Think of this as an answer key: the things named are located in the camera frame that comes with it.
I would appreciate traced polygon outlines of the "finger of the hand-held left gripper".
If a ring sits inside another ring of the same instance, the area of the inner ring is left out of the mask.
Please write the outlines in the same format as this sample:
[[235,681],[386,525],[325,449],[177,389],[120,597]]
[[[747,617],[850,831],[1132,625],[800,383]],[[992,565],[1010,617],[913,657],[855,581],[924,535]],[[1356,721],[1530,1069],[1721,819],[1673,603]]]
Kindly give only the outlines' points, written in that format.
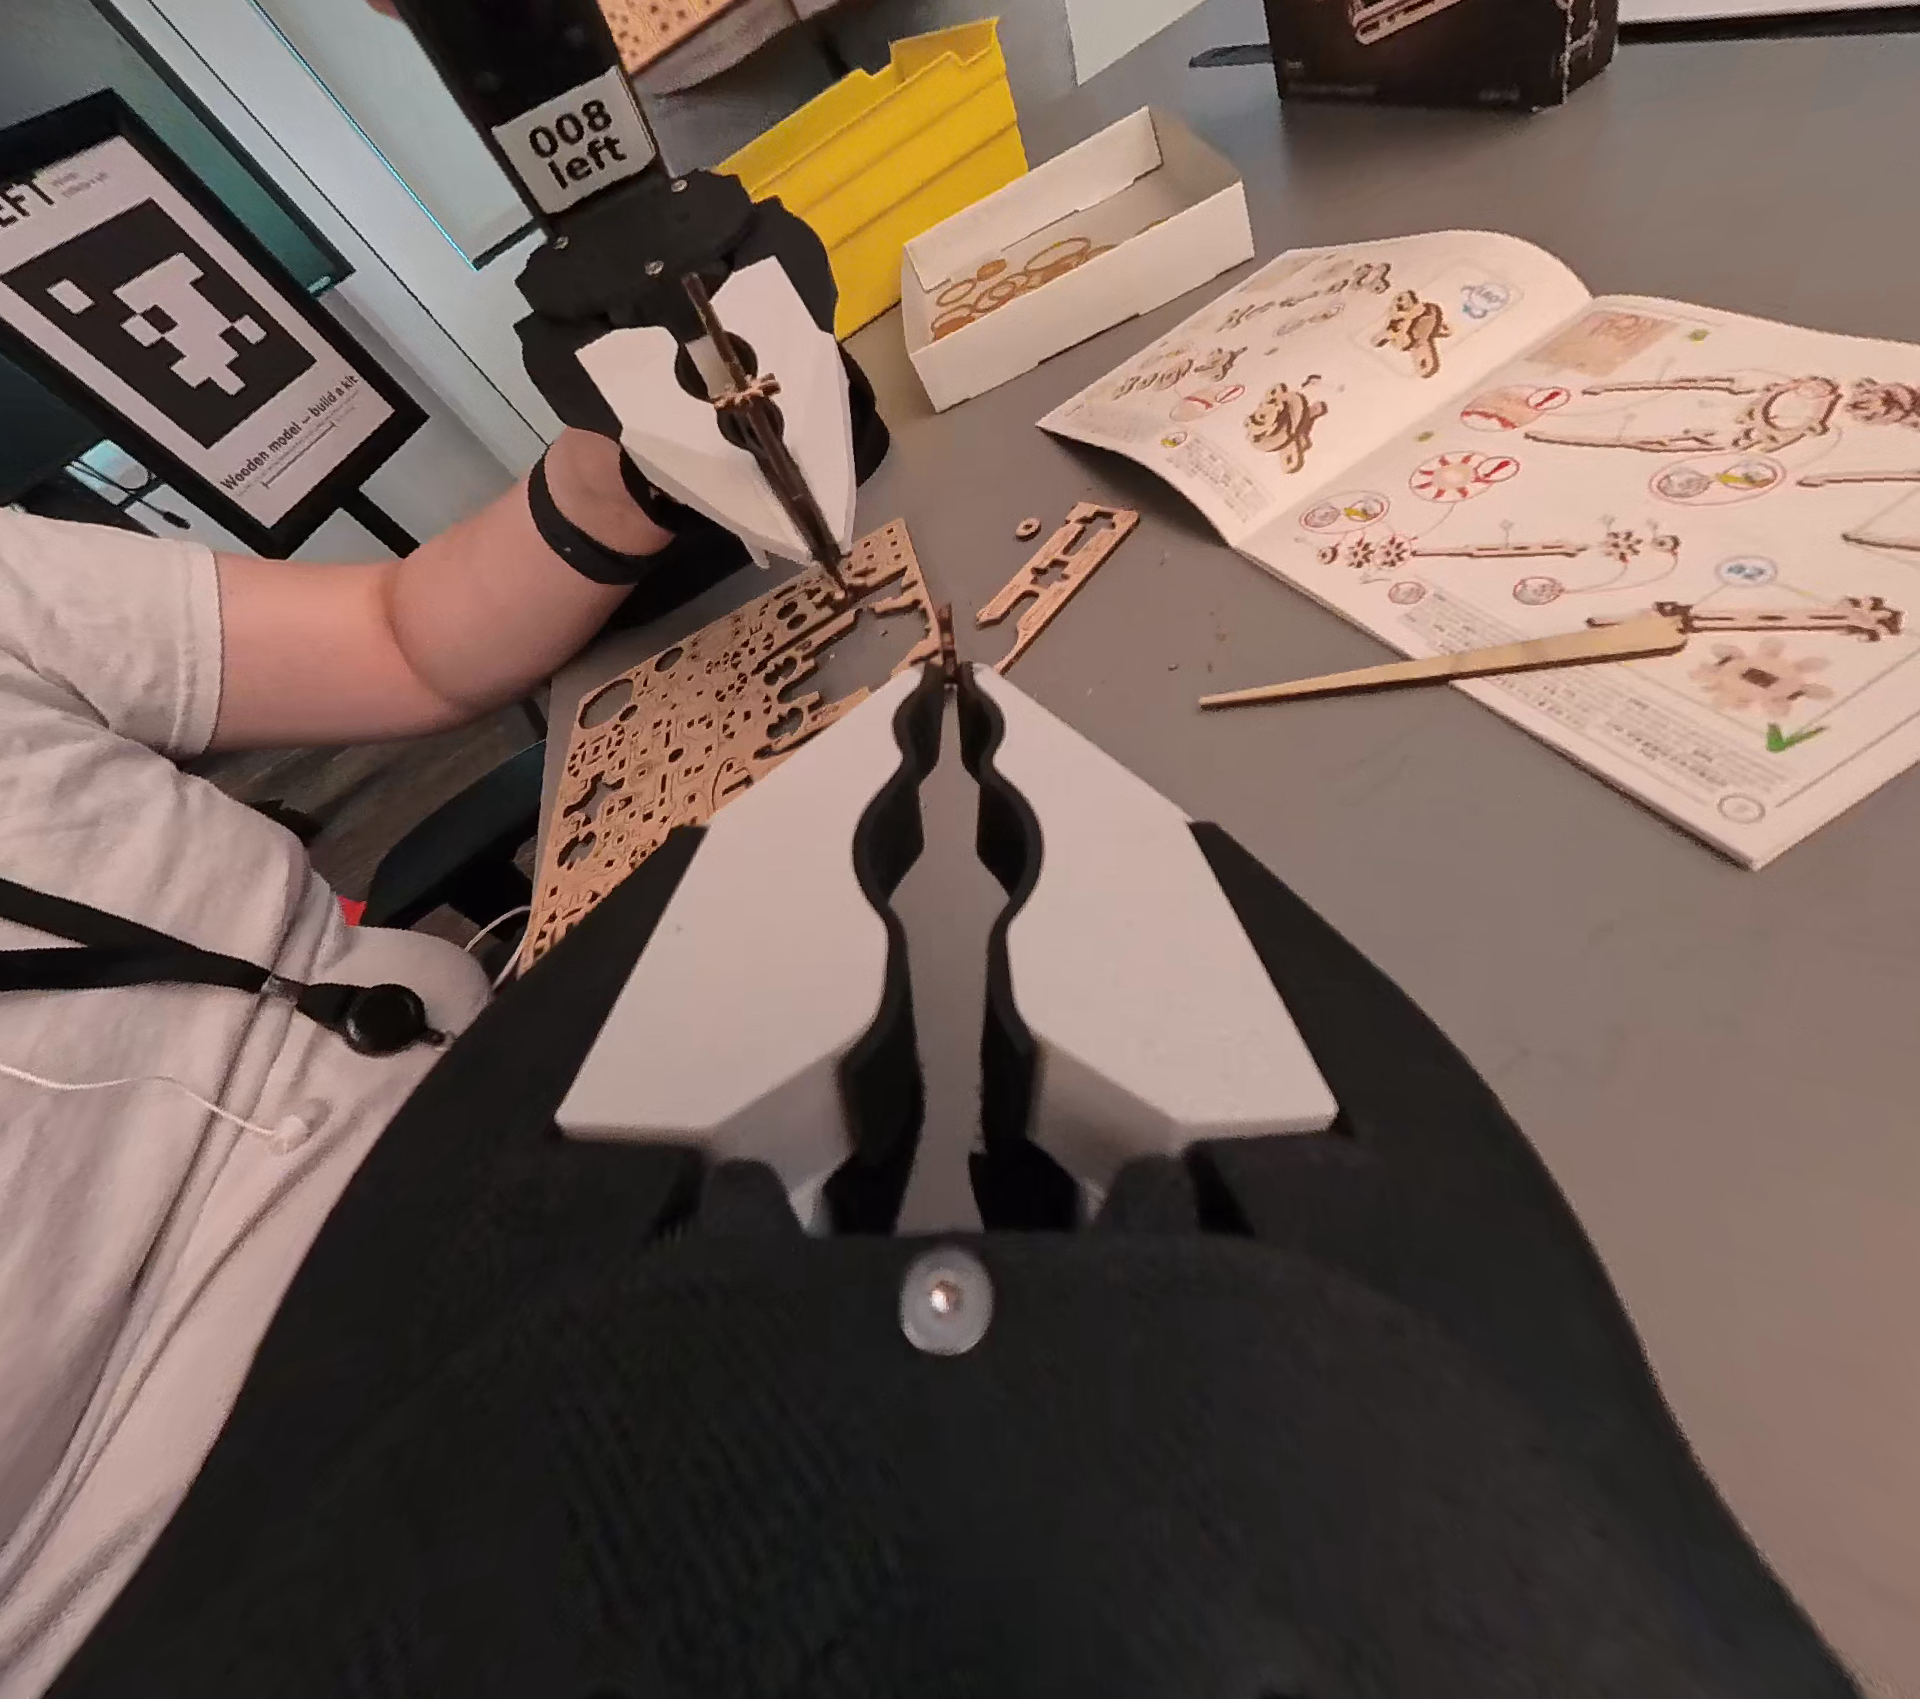
[[685,389],[680,351],[668,329],[631,325],[585,345],[577,363],[611,407],[618,443],[653,485],[732,531],[760,565],[811,561],[804,535],[757,457],[722,433],[708,397]]
[[[773,257],[735,271],[712,303],[727,337],[757,353],[755,377],[780,411],[780,441],[824,521],[831,547],[843,553],[855,535],[859,477],[852,383],[841,345]],[[745,401],[715,409],[716,425],[732,425],[732,433],[722,433],[712,449],[716,469],[708,495],[755,561],[817,559],[777,495],[773,471],[747,445],[747,411]]]

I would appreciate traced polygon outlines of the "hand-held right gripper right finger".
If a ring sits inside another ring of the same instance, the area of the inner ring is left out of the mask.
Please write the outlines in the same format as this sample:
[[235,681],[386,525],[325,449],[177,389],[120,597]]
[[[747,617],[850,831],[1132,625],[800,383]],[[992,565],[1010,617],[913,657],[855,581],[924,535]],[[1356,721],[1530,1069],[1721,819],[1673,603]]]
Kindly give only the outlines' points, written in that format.
[[1173,799],[988,667],[956,685],[990,927],[973,1197],[1071,1231],[1125,1167],[1322,1135],[1338,1105]]

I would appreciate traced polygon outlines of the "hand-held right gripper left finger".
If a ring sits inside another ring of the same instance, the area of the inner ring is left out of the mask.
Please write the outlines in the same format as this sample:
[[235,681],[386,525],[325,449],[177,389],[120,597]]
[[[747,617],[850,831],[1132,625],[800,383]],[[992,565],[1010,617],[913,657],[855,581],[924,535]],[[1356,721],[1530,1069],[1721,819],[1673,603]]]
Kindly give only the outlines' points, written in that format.
[[893,1233],[926,1085],[896,893],[949,675],[891,679],[673,847],[675,879],[556,1111],[573,1139],[757,1161],[811,1231]]

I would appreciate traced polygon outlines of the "dark wooden cross-shaped model part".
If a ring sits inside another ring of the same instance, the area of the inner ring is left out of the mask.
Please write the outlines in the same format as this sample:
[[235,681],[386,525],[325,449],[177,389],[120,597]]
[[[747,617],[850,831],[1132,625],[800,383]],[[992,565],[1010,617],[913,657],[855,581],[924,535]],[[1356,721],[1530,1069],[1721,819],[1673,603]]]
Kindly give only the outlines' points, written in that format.
[[845,579],[845,555],[829,527],[829,515],[815,499],[800,463],[790,453],[785,417],[777,393],[778,379],[748,371],[739,343],[721,319],[701,271],[682,273],[685,295],[725,371],[727,387],[710,395],[722,431],[755,457],[793,529],[804,539],[806,553],[819,563],[841,597],[850,593]]

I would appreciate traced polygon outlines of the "person's left forearm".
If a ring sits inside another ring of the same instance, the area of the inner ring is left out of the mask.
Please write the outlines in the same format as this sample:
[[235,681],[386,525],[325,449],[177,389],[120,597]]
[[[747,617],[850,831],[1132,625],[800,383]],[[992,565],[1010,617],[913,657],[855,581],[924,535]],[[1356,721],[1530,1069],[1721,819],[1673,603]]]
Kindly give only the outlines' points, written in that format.
[[543,533],[532,477],[402,559],[217,555],[215,751],[367,745],[468,725],[550,677],[634,589]]

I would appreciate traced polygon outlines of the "black wristband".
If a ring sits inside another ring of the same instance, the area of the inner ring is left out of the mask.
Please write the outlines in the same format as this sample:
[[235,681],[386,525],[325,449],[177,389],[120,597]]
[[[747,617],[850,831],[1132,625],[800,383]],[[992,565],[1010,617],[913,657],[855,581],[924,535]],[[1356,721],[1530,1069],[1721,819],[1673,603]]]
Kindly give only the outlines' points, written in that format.
[[675,531],[638,499],[638,481],[613,437],[567,429],[532,467],[526,499],[547,547],[598,585],[632,585]]

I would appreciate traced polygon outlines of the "yellow plastic bin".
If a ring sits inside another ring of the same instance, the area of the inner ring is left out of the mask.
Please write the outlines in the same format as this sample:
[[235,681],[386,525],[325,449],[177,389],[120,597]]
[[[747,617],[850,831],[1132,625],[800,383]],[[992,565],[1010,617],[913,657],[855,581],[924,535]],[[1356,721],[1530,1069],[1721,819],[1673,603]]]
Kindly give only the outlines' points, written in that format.
[[1022,177],[1026,153],[987,19],[896,41],[716,169],[822,239],[847,339],[900,301],[906,243]]

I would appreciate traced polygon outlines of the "black office chair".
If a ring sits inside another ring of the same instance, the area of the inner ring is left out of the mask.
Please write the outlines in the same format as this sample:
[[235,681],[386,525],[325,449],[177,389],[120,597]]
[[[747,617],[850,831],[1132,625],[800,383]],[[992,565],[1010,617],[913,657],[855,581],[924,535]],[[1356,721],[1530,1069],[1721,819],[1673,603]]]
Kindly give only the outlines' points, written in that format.
[[547,751],[512,713],[442,739],[258,751],[217,779],[290,831],[361,923],[492,927],[532,897]]

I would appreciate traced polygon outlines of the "wooden cut-out strip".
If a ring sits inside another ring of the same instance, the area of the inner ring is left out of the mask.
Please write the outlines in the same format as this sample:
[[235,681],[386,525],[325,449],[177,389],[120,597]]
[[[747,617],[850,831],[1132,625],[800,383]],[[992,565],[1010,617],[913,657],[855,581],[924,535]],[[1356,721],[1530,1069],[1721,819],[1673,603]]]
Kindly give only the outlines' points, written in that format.
[[1139,529],[1141,513],[1097,501],[1074,503],[1065,521],[975,613],[979,629],[1015,623],[1015,639],[997,659],[995,671],[1006,675],[1026,655],[1049,623],[1093,581],[1101,565]]

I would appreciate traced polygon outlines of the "white shallow cardboard box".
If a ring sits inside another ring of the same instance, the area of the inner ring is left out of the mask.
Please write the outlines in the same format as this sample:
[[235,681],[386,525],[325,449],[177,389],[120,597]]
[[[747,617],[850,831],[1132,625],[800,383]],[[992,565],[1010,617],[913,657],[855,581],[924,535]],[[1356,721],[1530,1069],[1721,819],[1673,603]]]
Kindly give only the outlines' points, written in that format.
[[908,359],[944,413],[1253,255],[1237,165],[1142,107],[906,243]]

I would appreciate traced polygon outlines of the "pointed wooden stick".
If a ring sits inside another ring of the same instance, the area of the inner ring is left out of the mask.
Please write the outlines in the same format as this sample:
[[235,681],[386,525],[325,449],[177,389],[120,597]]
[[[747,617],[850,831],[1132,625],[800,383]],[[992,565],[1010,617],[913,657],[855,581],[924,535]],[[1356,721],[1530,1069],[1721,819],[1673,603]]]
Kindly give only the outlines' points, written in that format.
[[1303,703],[1597,663],[1638,661],[1680,653],[1688,637],[1691,633],[1680,617],[1651,611],[1621,623],[1513,641],[1498,647],[1406,657],[1320,677],[1214,693],[1203,697],[1199,705],[1201,709],[1239,709],[1269,703]]

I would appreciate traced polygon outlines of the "black-framed marker sign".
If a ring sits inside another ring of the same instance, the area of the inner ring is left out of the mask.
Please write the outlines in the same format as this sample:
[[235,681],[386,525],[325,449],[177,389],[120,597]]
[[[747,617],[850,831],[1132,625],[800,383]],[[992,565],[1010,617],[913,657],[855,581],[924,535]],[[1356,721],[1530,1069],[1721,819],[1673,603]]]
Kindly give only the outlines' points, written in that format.
[[3,343],[253,553],[421,543],[367,491],[421,403],[109,89],[3,129]]

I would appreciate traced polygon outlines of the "open instruction booklet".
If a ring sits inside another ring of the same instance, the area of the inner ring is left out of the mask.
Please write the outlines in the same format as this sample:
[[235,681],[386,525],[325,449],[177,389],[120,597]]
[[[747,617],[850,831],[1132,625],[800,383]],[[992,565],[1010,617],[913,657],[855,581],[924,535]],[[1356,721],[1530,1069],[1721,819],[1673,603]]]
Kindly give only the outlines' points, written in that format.
[[1677,625],[1462,687],[1751,869],[1917,765],[1917,343],[1441,229],[1286,251],[1039,425],[1401,655]]

